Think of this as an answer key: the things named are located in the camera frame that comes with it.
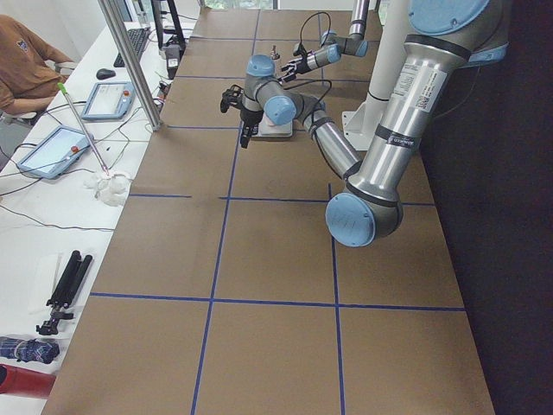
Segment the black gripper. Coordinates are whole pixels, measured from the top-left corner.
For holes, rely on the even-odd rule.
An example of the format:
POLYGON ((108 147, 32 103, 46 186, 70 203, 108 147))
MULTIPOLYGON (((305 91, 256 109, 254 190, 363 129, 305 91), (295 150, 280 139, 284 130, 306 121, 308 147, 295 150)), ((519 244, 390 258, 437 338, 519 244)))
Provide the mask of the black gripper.
POLYGON ((257 127, 263 119, 264 110, 260 104, 250 99, 245 90, 239 85, 232 85, 221 95, 220 111, 227 113, 230 108, 240 111, 240 119, 243 126, 240 133, 240 146, 246 149, 253 136, 257 134, 257 127))
POLYGON ((298 74, 305 74, 315 70, 313 63, 314 51, 307 50, 302 42, 298 42, 293 49, 294 59, 281 67, 279 81, 281 83, 291 82, 298 74))

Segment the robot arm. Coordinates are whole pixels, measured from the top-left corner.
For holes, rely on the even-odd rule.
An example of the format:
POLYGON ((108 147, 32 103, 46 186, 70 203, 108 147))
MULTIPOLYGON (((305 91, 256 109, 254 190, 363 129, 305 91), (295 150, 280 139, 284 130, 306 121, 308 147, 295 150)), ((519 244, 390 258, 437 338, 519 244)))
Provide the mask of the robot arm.
POLYGON ((295 80, 299 74, 313 72, 341 59, 343 54, 364 57, 368 50, 365 29, 369 10, 369 1, 356 1, 353 6, 348 36, 339 36, 331 28, 332 19, 328 13, 328 30, 321 35, 320 46, 316 50, 307 50, 303 44, 302 31, 307 22, 321 12, 309 17, 300 29, 300 41, 293 50, 294 59, 281 67, 281 82, 295 80))
POLYGON ((345 184, 327 205, 328 231, 344 246, 367 246, 401 223, 397 185, 452 73, 504 58, 511 9, 508 1, 391 2, 365 102, 336 124, 321 99, 285 83, 344 55, 365 55, 369 4, 358 1, 348 35, 328 31, 315 51, 297 44, 281 77, 270 57, 253 55, 245 83, 224 91, 220 109, 239 110, 242 147, 264 119, 299 121, 345 184))

